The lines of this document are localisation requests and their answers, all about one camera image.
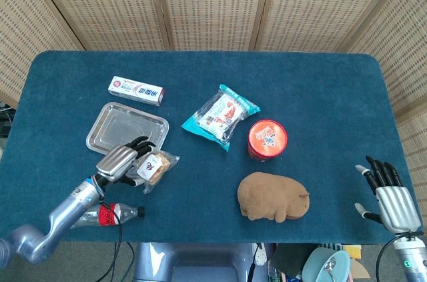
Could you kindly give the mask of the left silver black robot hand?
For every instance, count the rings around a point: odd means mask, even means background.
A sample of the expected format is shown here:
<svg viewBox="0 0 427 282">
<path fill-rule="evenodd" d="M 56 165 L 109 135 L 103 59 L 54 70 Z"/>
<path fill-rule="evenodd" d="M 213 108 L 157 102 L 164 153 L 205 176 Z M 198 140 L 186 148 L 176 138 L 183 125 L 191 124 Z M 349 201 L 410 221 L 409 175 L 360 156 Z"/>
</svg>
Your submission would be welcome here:
<svg viewBox="0 0 427 282">
<path fill-rule="evenodd" d="M 97 173 L 93 176 L 93 182 L 97 183 L 102 189 L 105 189 L 107 184 L 117 182 L 136 186 L 137 181 L 126 175 L 126 173 L 136 160 L 156 147 L 156 144 L 147 139 L 147 136 L 140 136 L 130 143 L 113 148 L 96 165 Z"/>
</svg>

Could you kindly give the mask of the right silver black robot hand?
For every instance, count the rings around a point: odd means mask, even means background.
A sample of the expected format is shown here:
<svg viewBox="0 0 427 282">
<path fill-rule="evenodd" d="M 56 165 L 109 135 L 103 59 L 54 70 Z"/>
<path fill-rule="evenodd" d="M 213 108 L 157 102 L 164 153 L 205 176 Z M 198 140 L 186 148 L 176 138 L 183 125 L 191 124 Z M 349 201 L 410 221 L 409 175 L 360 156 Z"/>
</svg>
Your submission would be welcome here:
<svg viewBox="0 0 427 282">
<path fill-rule="evenodd" d="M 379 213 L 368 211 L 360 203 L 354 207 L 360 216 L 379 223 L 393 234 L 415 232 L 421 228 L 421 220 L 414 200 L 396 168 L 371 156 L 366 156 L 370 168 L 356 165 L 356 170 L 364 176 L 378 204 Z"/>
</svg>

